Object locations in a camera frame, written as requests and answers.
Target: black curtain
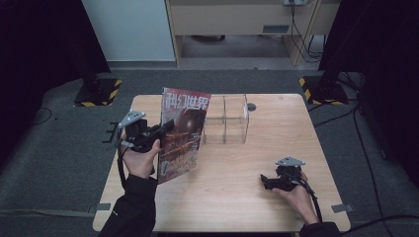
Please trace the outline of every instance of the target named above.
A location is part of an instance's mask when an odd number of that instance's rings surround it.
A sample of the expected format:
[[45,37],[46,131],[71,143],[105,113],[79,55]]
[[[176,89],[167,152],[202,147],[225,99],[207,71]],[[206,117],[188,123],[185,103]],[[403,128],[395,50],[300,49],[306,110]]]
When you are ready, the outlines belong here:
[[47,90],[101,72],[111,71],[80,0],[0,0],[0,166]]
[[364,116],[419,188],[418,12],[417,0],[342,0],[319,70],[364,73]]
[[385,53],[391,36],[400,29],[401,19],[414,2],[342,0],[318,69],[328,70],[338,58],[340,63],[334,65],[338,71],[368,74]]

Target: hand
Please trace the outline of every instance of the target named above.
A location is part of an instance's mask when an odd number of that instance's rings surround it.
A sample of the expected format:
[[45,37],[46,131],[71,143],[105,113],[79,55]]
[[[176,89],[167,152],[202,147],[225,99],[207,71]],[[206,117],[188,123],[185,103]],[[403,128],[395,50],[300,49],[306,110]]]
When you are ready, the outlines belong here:
[[[308,180],[307,176],[302,171],[301,177],[305,181]],[[285,198],[289,205],[304,219],[305,225],[318,222],[318,218],[314,213],[313,205],[311,203],[310,194],[303,186],[297,185],[290,192],[280,189],[272,189],[272,192]]]
[[160,151],[160,140],[156,139],[153,143],[153,147],[150,151],[146,153],[135,152],[131,149],[128,149],[124,154],[124,162],[126,163],[126,168],[129,173],[140,178],[148,180],[150,177],[151,171],[153,169],[153,160],[154,157]]

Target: black sleeve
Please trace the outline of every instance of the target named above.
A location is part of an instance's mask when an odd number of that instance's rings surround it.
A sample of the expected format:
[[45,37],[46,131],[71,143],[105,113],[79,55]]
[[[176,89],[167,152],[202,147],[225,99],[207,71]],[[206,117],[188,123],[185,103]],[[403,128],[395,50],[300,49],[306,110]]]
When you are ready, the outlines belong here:
[[339,237],[342,236],[334,222],[320,222],[304,225],[299,232],[301,237]]
[[156,189],[155,179],[128,175],[126,193],[115,203],[99,236],[150,237],[156,217]]

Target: yellow and black hazard tape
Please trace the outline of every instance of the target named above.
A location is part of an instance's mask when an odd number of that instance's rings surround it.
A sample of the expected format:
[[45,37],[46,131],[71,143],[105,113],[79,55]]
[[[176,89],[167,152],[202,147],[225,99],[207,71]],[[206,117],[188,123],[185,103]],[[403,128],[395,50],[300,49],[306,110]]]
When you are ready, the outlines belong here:
[[311,105],[345,105],[346,102],[345,101],[339,101],[336,99],[333,100],[314,100],[313,98],[311,98],[311,93],[308,90],[307,84],[305,83],[304,78],[299,78],[299,85],[302,88],[302,92],[305,95],[305,99],[307,100],[307,102]]
[[75,106],[76,107],[95,107],[95,106],[110,105],[114,101],[114,98],[117,95],[118,90],[120,89],[121,82],[122,80],[119,80],[119,79],[115,81],[112,92],[110,93],[109,98],[106,101],[101,101],[101,102],[84,101],[84,102],[79,102],[75,104]]

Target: gray carpet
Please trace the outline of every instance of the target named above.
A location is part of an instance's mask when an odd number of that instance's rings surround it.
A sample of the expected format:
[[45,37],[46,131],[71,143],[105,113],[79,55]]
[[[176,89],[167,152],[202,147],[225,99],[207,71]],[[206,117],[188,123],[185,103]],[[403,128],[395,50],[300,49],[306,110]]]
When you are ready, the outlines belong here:
[[[136,95],[160,94],[162,87],[208,93],[298,93],[298,78],[315,71],[276,70],[140,70],[114,71],[123,80],[111,106],[75,108],[82,85],[76,80],[44,96],[33,125],[16,147],[0,176],[0,210],[53,209],[88,212],[99,202],[115,148],[106,143],[112,122],[120,121]],[[355,93],[345,87],[350,98]],[[323,106],[310,112],[314,124],[341,116],[357,102]],[[360,132],[377,182],[385,216],[419,215],[419,191],[395,161],[381,158],[363,116],[356,113]],[[316,128],[317,135],[353,226],[379,218],[377,199],[352,114]],[[93,217],[0,216],[0,236],[96,236]],[[419,220],[387,222],[394,236],[415,236]],[[346,236],[388,236],[381,223]]]

